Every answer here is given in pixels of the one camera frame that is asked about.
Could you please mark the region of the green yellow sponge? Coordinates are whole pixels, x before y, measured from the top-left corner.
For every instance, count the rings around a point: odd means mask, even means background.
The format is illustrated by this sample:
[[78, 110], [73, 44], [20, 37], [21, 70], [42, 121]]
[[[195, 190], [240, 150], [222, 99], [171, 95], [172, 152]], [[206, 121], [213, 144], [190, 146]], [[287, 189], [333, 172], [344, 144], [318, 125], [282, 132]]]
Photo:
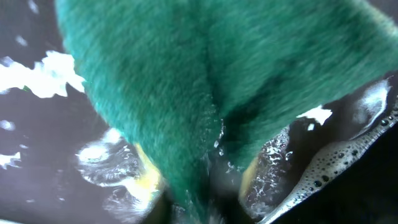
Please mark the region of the green yellow sponge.
[[205, 156], [247, 169], [298, 115], [397, 68], [397, 25], [367, 1], [63, 0], [58, 28], [96, 112], [138, 144], [189, 223]]

